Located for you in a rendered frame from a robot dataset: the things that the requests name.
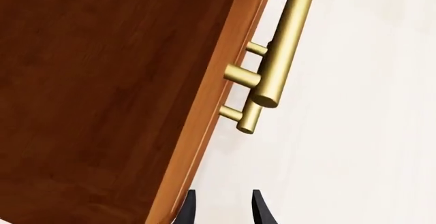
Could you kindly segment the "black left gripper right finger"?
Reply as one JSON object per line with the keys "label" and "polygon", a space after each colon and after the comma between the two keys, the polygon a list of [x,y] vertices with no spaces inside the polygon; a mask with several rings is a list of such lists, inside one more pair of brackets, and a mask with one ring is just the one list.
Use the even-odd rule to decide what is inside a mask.
{"label": "black left gripper right finger", "polygon": [[251,197],[251,209],[253,213],[254,224],[278,224],[274,216],[268,209],[262,193],[255,189]]}

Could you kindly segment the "wooden cabinet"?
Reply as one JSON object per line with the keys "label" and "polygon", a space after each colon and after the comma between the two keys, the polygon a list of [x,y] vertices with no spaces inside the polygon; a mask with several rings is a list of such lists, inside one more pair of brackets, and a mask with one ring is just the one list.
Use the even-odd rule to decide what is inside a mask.
{"label": "wooden cabinet", "polygon": [[0,0],[0,219],[170,224],[266,0]]}

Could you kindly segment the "wooden drawer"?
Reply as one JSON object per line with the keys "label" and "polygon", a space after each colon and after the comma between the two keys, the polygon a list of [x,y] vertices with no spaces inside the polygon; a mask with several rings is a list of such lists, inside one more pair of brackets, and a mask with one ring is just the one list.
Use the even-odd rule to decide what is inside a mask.
{"label": "wooden drawer", "polygon": [[[251,19],[247,33],[245,34],[243,44],[238,52],[238,55],[236,56],[236,59],[232,62],[232,64],[234,66],[240,66],[240,64],[242,64],[243,59],[244,59],[246,52],[247,52],[246,45],[248,44],[249,41],[252,40],[252,37],[254,36],[255,30],[258,27],[260,18],[262,16],[262,13],[263,13],[265,7],[266,7],[267,1],[268,0],[259,0],[258,1],[258,5],[255,9],[255,13]],[[224,88],[223,88],[223,92],[222,92],[221,97],[220,97],[219,106],[225,104],[225,101],[228,98],[228,95],[230,93],[231,88],[232,88],[232,83],[230,81],[226,81]]]}

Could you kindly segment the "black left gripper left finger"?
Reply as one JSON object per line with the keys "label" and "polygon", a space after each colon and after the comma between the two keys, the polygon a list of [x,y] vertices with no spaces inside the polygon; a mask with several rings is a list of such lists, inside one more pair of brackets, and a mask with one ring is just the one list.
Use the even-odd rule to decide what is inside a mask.
{"label": "black left gripper left finger", "polygon": [[195,224],[195,217],[196,191],[191,189],[186,194],[183,205],[174,219],[174,224]]}

